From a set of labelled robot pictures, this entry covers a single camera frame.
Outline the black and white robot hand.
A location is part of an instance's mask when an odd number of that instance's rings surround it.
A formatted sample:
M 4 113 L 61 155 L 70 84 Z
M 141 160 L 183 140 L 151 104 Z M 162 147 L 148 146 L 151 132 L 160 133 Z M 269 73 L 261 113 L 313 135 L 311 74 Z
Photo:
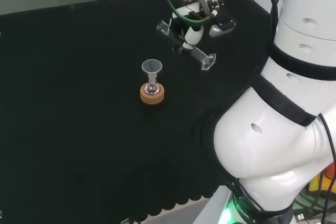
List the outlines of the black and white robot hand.
M 224 0 L 197 0 L 198 10 L 185 5 L 188 14 L 183 14 L 181 8 L 175 8 L 170 0 L 167 1 L 177 18 L 189 25 L 184 35 L 182 47 L 193 50 L 203 37 L 204 26 L 210 24 L 209 35 L 217 37 L 229 33 L 236 28 L 236 21 L 228 11 Z

